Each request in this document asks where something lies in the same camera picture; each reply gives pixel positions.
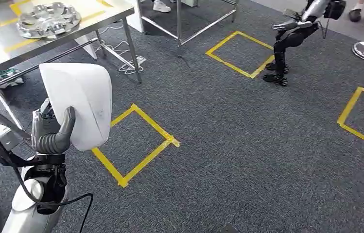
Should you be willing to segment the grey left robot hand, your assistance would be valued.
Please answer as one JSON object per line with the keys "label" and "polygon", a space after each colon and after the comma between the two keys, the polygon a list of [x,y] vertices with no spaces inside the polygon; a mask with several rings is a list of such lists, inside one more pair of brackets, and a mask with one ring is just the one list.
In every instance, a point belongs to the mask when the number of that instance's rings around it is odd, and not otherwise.
{"label": "grey left robot hand", "polygon": [[70,147],[70,137],[76,121],[75,110],[72,106],[65,109],[57,132],[52,132],[49,119],[55,119],[55,114],[50,100],[46,98],[40,108],[33,111],[32,147],[40,154],[62,154]]}

